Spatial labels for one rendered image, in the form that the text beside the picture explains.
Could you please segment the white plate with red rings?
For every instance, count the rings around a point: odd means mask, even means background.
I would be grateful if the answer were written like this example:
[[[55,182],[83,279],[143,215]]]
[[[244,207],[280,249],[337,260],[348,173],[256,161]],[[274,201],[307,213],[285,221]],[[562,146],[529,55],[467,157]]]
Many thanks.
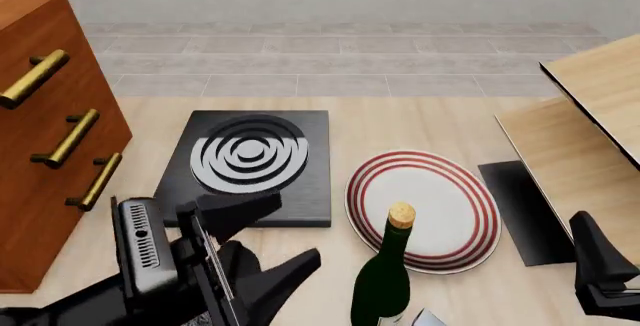
[[[500,212],[487,187],[470,171],[438,154],[393,150],[362,163],[345,186],[351,226],[379,250],[389,208],[405,202],[416,211],[404,252],[406,268],[456,274],[481,265],[496,249]]]

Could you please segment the pale wooden rack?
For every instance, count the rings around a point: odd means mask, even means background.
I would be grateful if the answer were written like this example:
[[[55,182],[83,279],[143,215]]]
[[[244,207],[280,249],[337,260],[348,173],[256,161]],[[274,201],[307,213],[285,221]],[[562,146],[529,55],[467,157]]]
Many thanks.
[[[560,97],[496,120],[562,226],[587,211],[640,259],[640,34],[540,65]]]

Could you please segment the pale grey flat object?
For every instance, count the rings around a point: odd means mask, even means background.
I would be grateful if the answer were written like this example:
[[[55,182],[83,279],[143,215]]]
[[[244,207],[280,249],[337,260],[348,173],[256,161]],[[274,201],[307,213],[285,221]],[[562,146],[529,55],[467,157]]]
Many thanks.
[[[411,322],[411,326],[447,326],[430,310],[423,308]]]

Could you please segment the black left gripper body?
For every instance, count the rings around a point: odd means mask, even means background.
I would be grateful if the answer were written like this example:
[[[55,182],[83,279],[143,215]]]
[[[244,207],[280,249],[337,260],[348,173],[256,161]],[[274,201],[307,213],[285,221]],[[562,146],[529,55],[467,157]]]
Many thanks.
[[[193,255],[186,258],[186,264],[195,275],[212,324],[238,325],[231,305],[233,294],[214,247],[217,241],[205,231],[196,201],[179,205],[176,214],[182,237],[193,251]]]

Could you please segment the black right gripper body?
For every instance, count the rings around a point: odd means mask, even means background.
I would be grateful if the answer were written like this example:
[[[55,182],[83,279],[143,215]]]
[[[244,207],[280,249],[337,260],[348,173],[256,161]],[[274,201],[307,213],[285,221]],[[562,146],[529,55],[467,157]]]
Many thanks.
[[[601,283],[576,280],[575,294],[588,316],[640,318],[640,278]]]

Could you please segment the flat black stove plate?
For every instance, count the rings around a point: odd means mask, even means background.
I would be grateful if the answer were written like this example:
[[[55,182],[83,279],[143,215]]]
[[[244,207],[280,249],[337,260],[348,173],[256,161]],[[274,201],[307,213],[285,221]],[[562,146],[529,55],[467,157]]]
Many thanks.
[[[282,207],[258,227],[329,227],[329,113],[303,111],[192,112],[154,197],[164,224],[198,196],[248,196],[277,191]]]

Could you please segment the wooden cabinet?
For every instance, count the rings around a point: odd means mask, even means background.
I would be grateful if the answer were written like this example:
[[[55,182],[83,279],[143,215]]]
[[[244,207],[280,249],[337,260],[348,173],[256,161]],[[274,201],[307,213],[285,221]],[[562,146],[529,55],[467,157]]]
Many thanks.
[[[64,205],[101,171],[95,158],[122,154],[132,133],[69,0],[0,0],[0,94],[32,69],[29,58],[62,49],[70,60],[16,109],[0,106],[0,294],[30,293],[87,212]],[[59,169],[31,163],[74,124],[100,118]]]

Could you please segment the dark green wine bottle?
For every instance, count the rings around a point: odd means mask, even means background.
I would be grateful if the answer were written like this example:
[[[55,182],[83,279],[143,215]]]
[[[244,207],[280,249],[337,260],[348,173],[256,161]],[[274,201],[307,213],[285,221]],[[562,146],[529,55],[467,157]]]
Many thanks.
[[[352,326],[398,326],[410,301],[404,252],[416,218],[414,208],[397,202],[389,209],[382,244],[356,277],[350,311]]]

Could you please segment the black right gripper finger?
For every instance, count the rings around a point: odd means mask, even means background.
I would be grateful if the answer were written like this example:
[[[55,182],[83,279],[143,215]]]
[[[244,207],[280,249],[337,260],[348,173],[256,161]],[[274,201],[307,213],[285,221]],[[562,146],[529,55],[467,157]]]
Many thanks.
[[[576,286],[626,283],[640,276],[640,268],[611,244],[593,217],[578,211],[569,220],[576,259]]]

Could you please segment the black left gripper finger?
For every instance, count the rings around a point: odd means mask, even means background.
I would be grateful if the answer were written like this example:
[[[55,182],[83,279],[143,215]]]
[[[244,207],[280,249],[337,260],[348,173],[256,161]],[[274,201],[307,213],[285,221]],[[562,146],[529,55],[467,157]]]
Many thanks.
[[[255,253],[239,241],[217,252],[233,294],[236,326],[269,326],[288,298],[321,266],[317,249],[263,271]]]
[[[279,192],[202,195],[196,204],[205,231],[219,244],[225,244],[238,232],[279,210],[282,197]]]

